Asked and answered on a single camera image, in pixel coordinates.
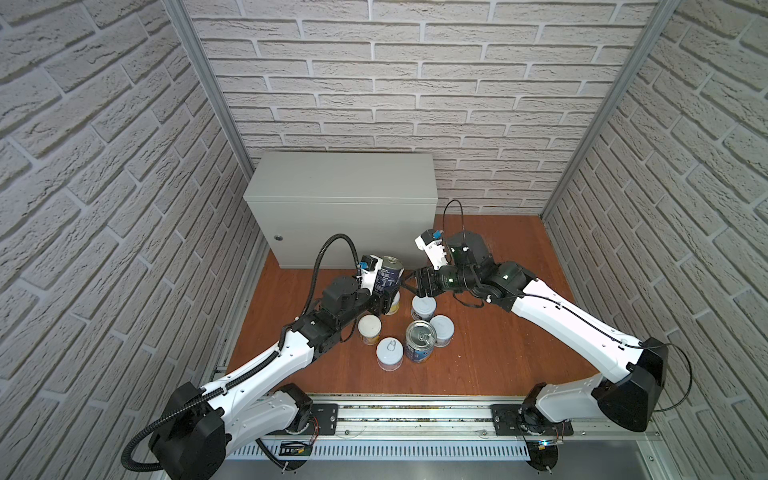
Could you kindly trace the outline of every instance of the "brown wooden surface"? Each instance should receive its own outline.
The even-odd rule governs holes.
[[[465,226],[484,237],[496,262],[518,262],[562,296],[573,300],[538,217],[467,216]],[[435,227],[442,228],[439,215]],[[445,228],[449,233],[460,230],[459,216],[447,216]],[[321,270],[315,297],[320,296],[334,277],[351,273],[351,270]],[[270,252],[237,340],[230,371],[277,341],[280,327],[301,313],[311,278],[312,270],[280,269]],[[404,289],[400,295],[400,311],[382,317],[382,337],[394,336],[402,342],[406,327],[412,321],[413,295]],[[477,302],[468,293],[460,298]],[[527,394],[538,382],[570,382],[597,372],[543,329],[497,306],[470,309],[448,293],[436,300],[436,313],[450,317],[456,331],[451,343],[435,349],[426,362],[415,364],[404,359],[395,372],[384,372],[376,362],[376,348],[364,345],[355,332],[349,342],[337,345],[281,385],[294,382],[305,392],[316,393],[512,396]]]

